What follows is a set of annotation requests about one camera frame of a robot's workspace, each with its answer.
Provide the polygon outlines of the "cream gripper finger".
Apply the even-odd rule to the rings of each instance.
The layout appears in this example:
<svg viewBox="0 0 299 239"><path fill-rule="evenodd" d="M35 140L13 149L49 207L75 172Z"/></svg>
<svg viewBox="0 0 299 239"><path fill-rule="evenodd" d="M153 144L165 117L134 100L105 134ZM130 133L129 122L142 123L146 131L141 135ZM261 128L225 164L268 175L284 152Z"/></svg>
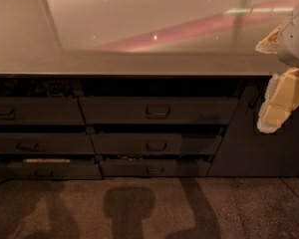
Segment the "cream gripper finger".
<svg viewBox="0 0 299 239"><path fill-rule="evenodd" d="M262 54L276 54L278 47L278 36L281 27L278 26L272 30L263 40L261 40L255 47L255 50Z"/></svg>
<svg viewBox="0 0 299 239"><path fill-rule="evenodd" d="M274 74L258 114L258 130L263 133L275 132L298 107L299 68L290 68L282 75Z"/></svg>

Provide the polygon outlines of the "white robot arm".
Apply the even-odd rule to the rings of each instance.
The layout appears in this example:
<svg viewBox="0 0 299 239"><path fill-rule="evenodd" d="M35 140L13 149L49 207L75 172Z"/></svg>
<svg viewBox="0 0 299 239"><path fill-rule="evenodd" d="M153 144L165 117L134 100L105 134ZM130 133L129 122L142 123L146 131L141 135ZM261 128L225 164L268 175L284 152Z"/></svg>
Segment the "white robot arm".
<svg viewBox="0 0 299 239"><path fill-rule="evenodd" d="M299 107L299 3L255 50L276 54L280 62L289 66L285 73L272 75L258 114L258 130L272 133Z"/></svg>

